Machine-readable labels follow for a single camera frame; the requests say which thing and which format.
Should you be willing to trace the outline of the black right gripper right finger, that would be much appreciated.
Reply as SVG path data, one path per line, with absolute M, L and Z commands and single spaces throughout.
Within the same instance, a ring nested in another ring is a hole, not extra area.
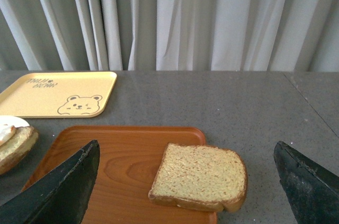
M 338 223 L 338 176 L 283 141 L 273 157 L 297 223 Z

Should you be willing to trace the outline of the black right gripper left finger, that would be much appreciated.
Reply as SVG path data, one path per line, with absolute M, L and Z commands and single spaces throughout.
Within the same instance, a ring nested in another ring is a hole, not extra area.
M 28 189 L 1 205 L 1 223 L 81 223 L 99 162 L 100 146 L 92 140 Z

